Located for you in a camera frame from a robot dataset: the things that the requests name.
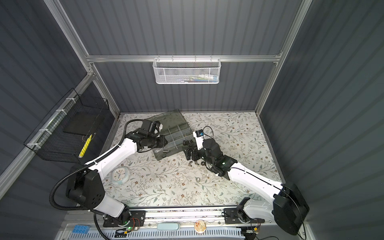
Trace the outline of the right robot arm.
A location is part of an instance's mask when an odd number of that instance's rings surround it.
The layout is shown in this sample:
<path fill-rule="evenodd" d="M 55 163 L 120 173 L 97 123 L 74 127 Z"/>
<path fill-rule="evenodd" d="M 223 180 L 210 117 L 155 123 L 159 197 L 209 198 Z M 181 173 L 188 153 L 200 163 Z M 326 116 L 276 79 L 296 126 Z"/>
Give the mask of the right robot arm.
<path fill-rule="evenodd" d="M 297 185 L 273 181 L 251 171 L 236 159 L 224 155 L 214 139 L 198 137 L 196 141 L 184 141 L 183 151 L 188 161 L 203 160 L 206 168 L 215 175 L 247 187 L 266 201 L 257 204 L 249 197 L 243 198 L 236 208 L 242 223 L 273 218 L 286 233 L 299 234 L 310 207 Z"/>

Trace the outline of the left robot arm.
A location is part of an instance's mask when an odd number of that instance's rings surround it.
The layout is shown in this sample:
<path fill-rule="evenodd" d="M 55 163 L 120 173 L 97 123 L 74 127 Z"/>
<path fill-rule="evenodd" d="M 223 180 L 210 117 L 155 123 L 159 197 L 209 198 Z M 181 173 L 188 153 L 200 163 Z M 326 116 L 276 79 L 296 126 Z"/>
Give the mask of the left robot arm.
<path fill-rule="evenodd" d="M 103 180 L 118 164 L 138 150 L 145 147 L 158 149 L 167 145 L 165 136 L 160 134 L 162 127 L 159 121 L 128 121 L 118 144 L 69 177 L 66 196 L 86 210 L 119 218 L 129 208 L 106 194 Z"/>

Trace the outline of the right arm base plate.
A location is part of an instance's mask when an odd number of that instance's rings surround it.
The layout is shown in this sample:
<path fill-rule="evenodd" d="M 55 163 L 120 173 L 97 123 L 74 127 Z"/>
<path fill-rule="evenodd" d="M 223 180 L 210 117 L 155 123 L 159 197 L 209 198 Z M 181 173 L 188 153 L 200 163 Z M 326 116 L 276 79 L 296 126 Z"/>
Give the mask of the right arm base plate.
<path fill-rule="evenodd" d="M 264 219 L 251 219 L 243 211 L 238 211 L 236 208 L 225 208 L 222 211 L 222 217 L 225 219 L 227 225 L 233 224 L 263 224 Z"/>

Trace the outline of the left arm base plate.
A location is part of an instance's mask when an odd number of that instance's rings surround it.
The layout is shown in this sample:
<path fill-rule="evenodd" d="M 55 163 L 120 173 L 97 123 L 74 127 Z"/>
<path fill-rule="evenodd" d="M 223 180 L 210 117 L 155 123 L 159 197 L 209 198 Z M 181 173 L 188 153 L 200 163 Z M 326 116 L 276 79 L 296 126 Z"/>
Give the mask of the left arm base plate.
<path fill-rule="evenodd" d="M 104 217 L 104 228 L 114 227 L 142 227 L 146 218 L 146 211 L 123 211 L 119 217 L 106 215 Z"/>

